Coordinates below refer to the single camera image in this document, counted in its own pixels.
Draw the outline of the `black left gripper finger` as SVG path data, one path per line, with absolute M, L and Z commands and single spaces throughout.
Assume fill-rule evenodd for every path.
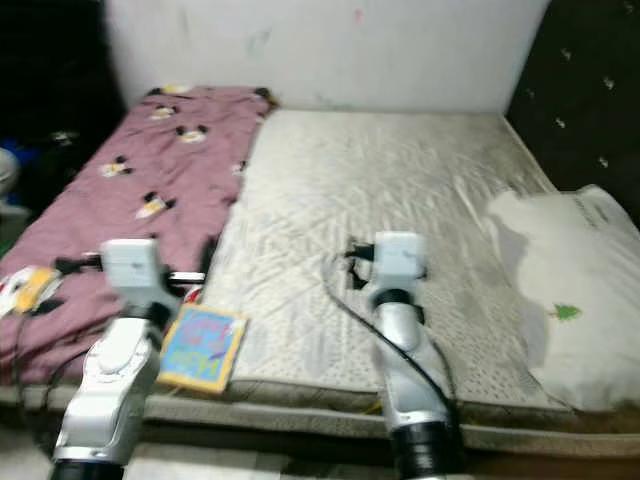
M 207 279 L 209 279 L 212 260 L 214 260 L 215 252 L 218 251 L 219 243 L 220 236 L 209 236 L 206 238 L 204 244 L 202 244 L 200 250 L 200 264 L 198 264 L 198 273 L 202 274 L 201 282 L 198 283 L 200 287 L 204 287 L 207 283 Z

